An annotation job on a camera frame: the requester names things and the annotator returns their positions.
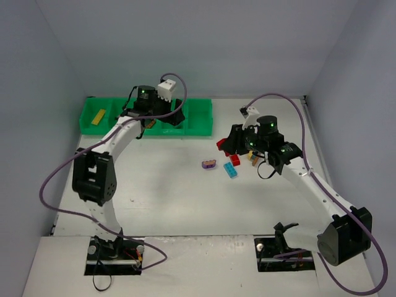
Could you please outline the yellow rounded lego brick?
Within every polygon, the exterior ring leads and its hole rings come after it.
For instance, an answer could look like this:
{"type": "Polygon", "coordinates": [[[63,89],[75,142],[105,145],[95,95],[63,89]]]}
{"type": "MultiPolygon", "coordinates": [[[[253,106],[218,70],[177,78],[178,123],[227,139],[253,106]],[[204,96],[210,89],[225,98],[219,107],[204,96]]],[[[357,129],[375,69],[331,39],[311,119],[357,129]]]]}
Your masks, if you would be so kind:
{"type": "Polygon", "coordinates": [[[250,152],[248,153],[247,159],[248,159],[249,161],[252,161],[252,160],[254,159],[254,155],[253,155],[252,151],[250,151],[250,152]]]}

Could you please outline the red curved lego brick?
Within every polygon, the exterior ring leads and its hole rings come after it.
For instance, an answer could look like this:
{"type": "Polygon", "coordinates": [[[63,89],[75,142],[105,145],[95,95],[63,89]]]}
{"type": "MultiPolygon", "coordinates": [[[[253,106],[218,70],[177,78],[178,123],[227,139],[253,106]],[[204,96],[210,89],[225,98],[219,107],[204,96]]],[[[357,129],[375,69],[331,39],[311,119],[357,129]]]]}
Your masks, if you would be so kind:
{"type": "Polygon", "coordinates": [[[239,166],[241,164],[241,160],[238,155],[230,155],[229,158],[233,166],[239,166]]]}

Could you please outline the red long lego brick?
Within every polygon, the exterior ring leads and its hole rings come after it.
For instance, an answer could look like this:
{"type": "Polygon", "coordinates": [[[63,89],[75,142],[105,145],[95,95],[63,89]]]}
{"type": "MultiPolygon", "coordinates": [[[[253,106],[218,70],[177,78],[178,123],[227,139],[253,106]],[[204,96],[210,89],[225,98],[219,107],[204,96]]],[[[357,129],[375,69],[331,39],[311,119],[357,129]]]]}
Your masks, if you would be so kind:
{"type": "Polygon", "coordinates": [[[219,150],[219,151],[222,151],[223,149],[222,149],[222,145],[223,145],[223,143],[226,141],[226,138],[223,138],[223,139],[220,139],[217,143],[216,143],[216,146],[217,146],[217,149],[219,150]]]}

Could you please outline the blue lego brick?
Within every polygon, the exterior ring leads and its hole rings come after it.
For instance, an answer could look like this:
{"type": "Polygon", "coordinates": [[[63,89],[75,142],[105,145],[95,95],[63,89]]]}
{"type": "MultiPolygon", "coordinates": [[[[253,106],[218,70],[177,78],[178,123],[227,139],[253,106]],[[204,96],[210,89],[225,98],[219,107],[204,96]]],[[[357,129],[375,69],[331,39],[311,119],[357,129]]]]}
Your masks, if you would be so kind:
{"type": "Polygon", "coordinates": [[[226,171],[227,175],[233,179],[238,176],[238,172],[236,171],[235,167],[231,162],[227,162],[223,165],[224,170],[226,171]]]}

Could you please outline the purple lego with gold studs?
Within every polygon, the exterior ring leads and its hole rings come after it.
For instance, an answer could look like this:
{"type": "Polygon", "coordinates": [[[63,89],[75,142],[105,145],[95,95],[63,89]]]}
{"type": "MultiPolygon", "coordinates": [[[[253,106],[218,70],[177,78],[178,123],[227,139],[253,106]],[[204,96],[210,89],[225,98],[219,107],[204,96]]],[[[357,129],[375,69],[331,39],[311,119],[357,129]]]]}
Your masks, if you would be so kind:
{"type": "Polygon", "coordinates": [[[217,161],[215,159],[213,159],[213,160],[204,160],[201,163],[201,167],[203,169],[205,169],[205,170],[209,170],[209,169],[215,168],[216,165],[217,165],[217,161]]]}

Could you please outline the yellow long lego plate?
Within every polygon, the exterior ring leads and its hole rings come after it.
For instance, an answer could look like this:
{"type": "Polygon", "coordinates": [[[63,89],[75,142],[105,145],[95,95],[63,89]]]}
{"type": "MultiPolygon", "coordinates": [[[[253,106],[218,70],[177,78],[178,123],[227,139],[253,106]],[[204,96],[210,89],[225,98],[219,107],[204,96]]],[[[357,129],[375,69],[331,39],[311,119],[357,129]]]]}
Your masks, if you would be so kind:
{"type": "Polygon", "coordinates": [[[91,125],[97,126],[105,116],[106,110],[105,109],[99,109],[94,118],[91,121],[91,125]]]}

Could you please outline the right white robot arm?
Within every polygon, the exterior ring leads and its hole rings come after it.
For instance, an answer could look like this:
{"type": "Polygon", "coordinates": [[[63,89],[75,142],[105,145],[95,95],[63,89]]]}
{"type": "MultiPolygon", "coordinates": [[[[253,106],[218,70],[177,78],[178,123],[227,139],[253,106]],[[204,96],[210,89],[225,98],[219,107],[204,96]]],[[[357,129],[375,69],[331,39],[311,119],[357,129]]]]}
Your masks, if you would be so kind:
{"type": "Polygon", "coordinates": [[[275,239],[282,253],[305,249],[338,266],[371,247],[368,236],[372,229],[371,213],[364,207],[354,207],[323,179],[312,177],[313,171],[304,163],[303,151],[279,133],[275,116],[260,116],[248,127],[232,125],[220,150],[231,155],[258,153],[316,211],[321,223],[312,227],[299,223],[275,225],[275,239]]]}

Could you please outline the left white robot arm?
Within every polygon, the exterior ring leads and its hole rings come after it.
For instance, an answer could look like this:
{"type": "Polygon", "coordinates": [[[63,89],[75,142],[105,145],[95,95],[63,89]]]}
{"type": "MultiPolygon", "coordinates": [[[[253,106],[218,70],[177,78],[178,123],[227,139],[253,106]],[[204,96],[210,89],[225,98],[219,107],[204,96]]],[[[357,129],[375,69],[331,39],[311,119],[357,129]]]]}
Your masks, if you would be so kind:
{"type": "Polygon", "coordinates": [[[172,99],[176,83],[167,79],[157,87],[140,85],[133,106],[123,106],[116,124],[95,148],[84,152],[79,148],[74,160],[72,189],[78,193],[96,220],[95,239],[105,248],[115,251],[122,243],[123,229],[117,221],[112,198],[117,188],[115,162],[135,139],[141,139],[146,128],[160,120],[172,126],[185,117],[182,101],[172,99]]]}

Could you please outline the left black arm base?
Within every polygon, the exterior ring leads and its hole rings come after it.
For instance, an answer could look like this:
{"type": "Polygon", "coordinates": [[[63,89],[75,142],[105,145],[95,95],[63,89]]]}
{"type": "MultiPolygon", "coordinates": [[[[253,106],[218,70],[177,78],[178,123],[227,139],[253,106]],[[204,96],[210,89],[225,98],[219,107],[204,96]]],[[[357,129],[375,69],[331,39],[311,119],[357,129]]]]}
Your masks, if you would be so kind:
{"type": "Polygon", "coordinates": [[[90,238],[84,275],[141,275],[144,251],[142,244],[125,239],[111,249],[98,238],[90,238]]]}

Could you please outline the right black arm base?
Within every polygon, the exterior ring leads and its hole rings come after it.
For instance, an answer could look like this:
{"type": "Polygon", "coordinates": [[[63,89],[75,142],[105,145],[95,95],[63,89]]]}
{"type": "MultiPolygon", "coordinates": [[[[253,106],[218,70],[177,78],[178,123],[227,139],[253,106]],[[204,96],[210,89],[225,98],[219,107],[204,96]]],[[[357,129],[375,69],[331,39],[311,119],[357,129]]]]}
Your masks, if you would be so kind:
{"type": "Polygon", "coordinates": [[[260,273],[315,271],[312,252],[299,249],[281,250],[271,236],[255,237],[257,270],[260,273]]]}

